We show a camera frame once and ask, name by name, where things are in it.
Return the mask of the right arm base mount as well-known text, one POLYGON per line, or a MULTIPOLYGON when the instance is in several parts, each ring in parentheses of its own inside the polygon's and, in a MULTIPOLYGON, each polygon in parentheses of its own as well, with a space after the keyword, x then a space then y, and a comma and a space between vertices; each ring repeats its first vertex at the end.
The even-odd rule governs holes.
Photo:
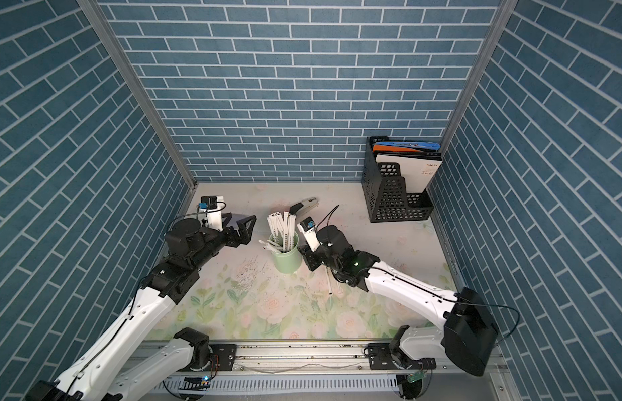
POLYGON ((411 359, 401 352, 399 347, 384 343, 370 343, 364 347, 364 355, 371 370, 420 370, 436 369, 436 359, 411 359))

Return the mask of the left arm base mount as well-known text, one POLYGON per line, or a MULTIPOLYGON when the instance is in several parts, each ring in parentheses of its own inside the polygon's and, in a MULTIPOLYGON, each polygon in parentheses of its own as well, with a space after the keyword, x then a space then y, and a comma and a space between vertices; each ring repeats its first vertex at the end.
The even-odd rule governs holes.
POLYGON ((237 354, 237 344, 208 344, 197 346, 187 369, 194 372, 216 374, 232 371, 237 354))

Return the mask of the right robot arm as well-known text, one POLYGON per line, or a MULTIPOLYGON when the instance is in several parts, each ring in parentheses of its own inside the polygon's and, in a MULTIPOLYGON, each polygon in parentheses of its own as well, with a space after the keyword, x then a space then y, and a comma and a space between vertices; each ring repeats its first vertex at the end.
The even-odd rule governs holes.
POLYGON ((422 369, 426 359, 446 356, 463 372, 483 376, 499 329, 478 293, 467 287, 453 292, 408 276, 379 257, 354 249, 334 225, 318 229, 308 219, 298 229, 305 239, 299 252, 309 270, 325 266, 337 282, 387 297, 434 325, 431 338, 417 327, 398 328, 388 346, 395 366, 422 369))

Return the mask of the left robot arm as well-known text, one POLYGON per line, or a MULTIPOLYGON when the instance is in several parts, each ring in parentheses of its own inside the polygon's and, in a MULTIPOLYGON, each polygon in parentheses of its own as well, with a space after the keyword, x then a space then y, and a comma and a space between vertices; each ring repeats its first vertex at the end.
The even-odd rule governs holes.
POLYGON ((181 369, 204 371, 213 366, 209 337, 184 328, 162 349, 137 366, 125 363, 149 332, 176 307, 199 280, 202 267, 224 247, 252 240, 257 217, 230 225, 232 214, 207 227, 196 218, 176 222, 165 236, 168 255, 141 279, 132 301, 115 322, 54 381, 38 381, 28 400, 138 400, 181 369))

